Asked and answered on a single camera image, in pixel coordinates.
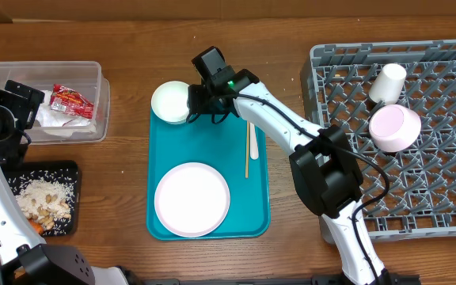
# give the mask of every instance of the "red snack package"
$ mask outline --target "red snack package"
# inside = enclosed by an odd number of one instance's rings
[[[51,95],[51,109],[67,115],[93,118],[94,104],[79,92],[65,86],[54,84]]]

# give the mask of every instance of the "chopstick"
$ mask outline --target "chopstick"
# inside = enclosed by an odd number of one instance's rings
[[[247,122],[247,132],[245,136],[245,178],[249,178],[249,121]]]
[[[250,154],[251,154],[251,159],[257,160],[260,154],[258,154],[258,141],[257,141],[257,130],[254,127],[254,123],[249,124],[251,129],[250,129],[250,142],[249,142],[249,149],[250,149]]]

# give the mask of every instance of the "plastic food container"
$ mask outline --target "plastic food container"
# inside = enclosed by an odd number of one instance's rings
[[[95,143],[105,139],[110,112],[110,85],[96,62],[0,63],[0,89],[14,80],[38,90],[52,91],[60,84],[78,91],[94,103],[93,119],[82,127],[40,127],[26,132],[34,144]]]

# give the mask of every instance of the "white plate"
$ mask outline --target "white plate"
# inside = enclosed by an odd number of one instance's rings
[[[215,230],[225,219],[230,190],[216,169],[198,162],[184,163],[159,181],[154,208],[167,230],[197,238]]]

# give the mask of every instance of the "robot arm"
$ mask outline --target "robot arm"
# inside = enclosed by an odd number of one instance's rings
[[[350,150],[345,133],[338,127],[322,130],[320,126],[304,120],[273,97],[256,76],[247,70],[235,74],[215,47],[192,62],[202,78],[202,85],[190,86],[188,103],[191,112],[232,112],[255,124],[276,141],[290,155],[295,187],[302,202],[326,221],[341,255],[344,275],[353,284],[374,283],[374,274],[356,240],[351,221],[354,210],[361,204],[359,186],[363,182],[355,159],[321,147],[316,139],[304,135],[289,120],[317,139],[325,139]],[[275,106],[281,113],[269,105]],[[319,154],[330,157],[322,166],[317,163]],[[363,247],[379,278],[384,265],[374,251],[361,212],[357,219],[361,221],[356,224]]]
[[[274,104],[281,111],[285,112],[300,127],[309,133],[319,136],[320,126],[304,120],[302,117],[291,111],[284,104],[279,102],[267,90],[262,82],[250,84],[240,94],[260,97]],[[258,126],[265,134],[270,136],[288,154],[293,154],[297,146],[305,146],[311,142],[311,138],[301,134],[291,126],[280,114],[265,104],[257,103],[251,99],[238,97],[234,99],[234,107],[237,114]],[[374,275],[365,260],[359,244],[355,238],[355,232],[351,221],[353,211],[361,204],[361,200],[352,201],[339,211],[338,218],[330,218],[323,214],[321,217],[326,221],[332,237],[339,249],[343,265],[343,273],[354,284],[371,284],[374,282]],[[359,212],[357,219],[358,231],[362,239],[363,247],[371,258],[376,272],[380,273],[384,269],[383,263],[379,260],[374,247],[372,246],[362,213]]]
[[[12,81],[0,90],[0,165],[18,166],[22,162],[27,150],[27,145],[21,145],[22,134],[32,127],[43,98],[40,91]],[[22,284],[141,284],[120,268],[91,267],[74,247],[47,245],[22,214],[1,166],[0,265],[0,284],[16,281],[14,271],[18,268],[26,272],[17,280]]]

